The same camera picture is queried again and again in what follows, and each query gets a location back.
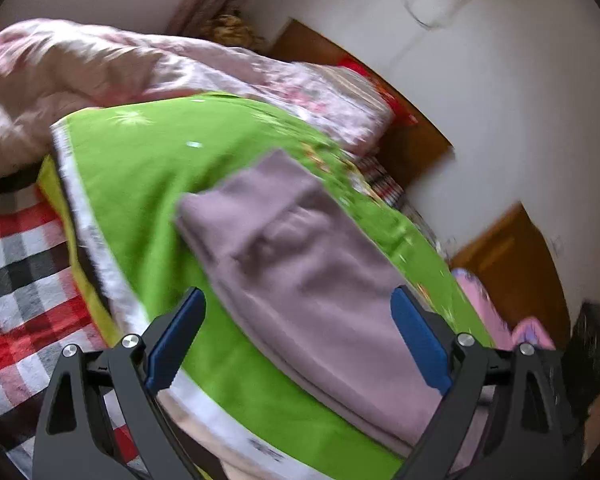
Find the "pink bed cover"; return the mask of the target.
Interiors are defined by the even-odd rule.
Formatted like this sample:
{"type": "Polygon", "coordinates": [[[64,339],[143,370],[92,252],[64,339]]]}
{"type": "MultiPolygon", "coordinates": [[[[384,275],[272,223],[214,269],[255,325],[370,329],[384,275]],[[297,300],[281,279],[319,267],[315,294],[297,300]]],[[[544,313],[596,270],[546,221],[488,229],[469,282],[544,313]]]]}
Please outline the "pink bed cover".
{"type": "Polygon", "coordinates": [[[528,342],[536,348],[555,350],[552,338],[537,318],[526,316],[510,328],[498,314],[488,292],[474,274],[465,269],[453,269],[452,274],[486,326],[496,348],[514,350],[520,344],[528,342]]]}

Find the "red pillow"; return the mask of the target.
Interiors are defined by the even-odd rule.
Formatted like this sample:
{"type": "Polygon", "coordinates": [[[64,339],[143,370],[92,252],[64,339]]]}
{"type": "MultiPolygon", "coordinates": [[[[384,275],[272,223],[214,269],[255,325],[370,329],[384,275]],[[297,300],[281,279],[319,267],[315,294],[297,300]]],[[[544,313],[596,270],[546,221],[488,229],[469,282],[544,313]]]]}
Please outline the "red pillow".
{"type": "Polygon", "coordinates": [[[393,112],[393,127],[404,127],[411,128],[419,124],[417,117],[411,113],[410,109],[403,103],[402,98],[395,96],[390,90],[388,84],[381,78],[379,78],[372,70],[366,65],[358,62],[355,58],[345,56],[340,58],[337,63],[340,67],[345,67],[348,70],[353,70],[355,73],[361,75],[367,79],[380,94],[390,110],[393,112]]]}

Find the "red plaid blanket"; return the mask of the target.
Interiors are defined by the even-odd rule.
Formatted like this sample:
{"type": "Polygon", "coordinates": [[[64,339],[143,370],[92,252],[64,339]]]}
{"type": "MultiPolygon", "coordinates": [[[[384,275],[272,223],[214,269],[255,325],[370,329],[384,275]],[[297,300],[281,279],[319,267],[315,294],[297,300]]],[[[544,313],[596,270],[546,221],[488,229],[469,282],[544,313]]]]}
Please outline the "red plaid blanket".
{"type": "Polygon", "coordinates": [[[34,184],[0,194],[0,448],[32,476],[45,389],[67,344],[105,341],[71,274],[62,222],[34,184]]]}

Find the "mauve knit pants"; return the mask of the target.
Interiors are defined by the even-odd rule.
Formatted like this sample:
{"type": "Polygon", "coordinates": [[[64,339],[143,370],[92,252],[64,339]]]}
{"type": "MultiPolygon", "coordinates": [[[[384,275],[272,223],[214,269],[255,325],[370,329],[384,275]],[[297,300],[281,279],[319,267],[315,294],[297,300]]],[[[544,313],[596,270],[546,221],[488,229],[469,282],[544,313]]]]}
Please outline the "mauve knit pants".
{"type": "Polygon", "coordinates": [[[322,181],[276,150],[178,200],[175,224],[251,342],[321,404],[401,456],[440,402],[390,312],[403,276],[322,181]]]}

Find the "pink floral quilt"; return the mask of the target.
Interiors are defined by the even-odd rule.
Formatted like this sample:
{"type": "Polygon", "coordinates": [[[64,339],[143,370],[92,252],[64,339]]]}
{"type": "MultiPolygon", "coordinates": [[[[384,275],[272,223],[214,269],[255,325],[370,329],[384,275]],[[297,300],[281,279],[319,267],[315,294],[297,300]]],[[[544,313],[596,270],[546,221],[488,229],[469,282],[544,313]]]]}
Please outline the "pink floral quilt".
{"type": "Polygon", "coordinates": [[[47,155],[50,127],[72,112],[208,91],[286,110],[354,156],[368,153],[391,120],[373,87],[345,68],[37,18],[0,32],[0,178],[47,155]]]}

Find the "wooden headboard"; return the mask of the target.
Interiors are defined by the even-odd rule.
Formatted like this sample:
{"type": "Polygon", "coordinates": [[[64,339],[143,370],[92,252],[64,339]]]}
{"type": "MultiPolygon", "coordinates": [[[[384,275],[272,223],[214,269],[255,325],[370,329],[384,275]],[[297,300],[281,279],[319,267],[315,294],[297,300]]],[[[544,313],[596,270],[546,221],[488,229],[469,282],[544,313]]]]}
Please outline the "wooden headboard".
{"type": "Polygon", "coordinates": [[[571,323],[562,283],[545,238],[522,203],[460,248],[450,267],[478,278],[508,328],[536,318],[555,347],[565,347],[571,323]]]}
{"type": "MultiPolygon", "coordinates": [[[[268,55],[279,61],[308,62],[337,68],[345,68],[338,66],[337,63],[340,58],[350,56],[364,64],[332,40],[294,18],[279,33],[268,49],[268,55]]],[[[362,77],[353,70],[348,71],[362,77]]],[[[445,159],[450,158],[453,155],[453,145],[414,104],[402,96],[388,81],[386,83],[395,96],[403,99],[403,103],[417,117],[419,124],[411,128],[393,127],[391,124],[394,116],[391,112],[391,120],[386,132],[374,144],[373,154],[402,188],[408,188],[425,174],[436,169],[445,159]]],[[[374,86],[370,85],[381,99],[374,86]]]]}

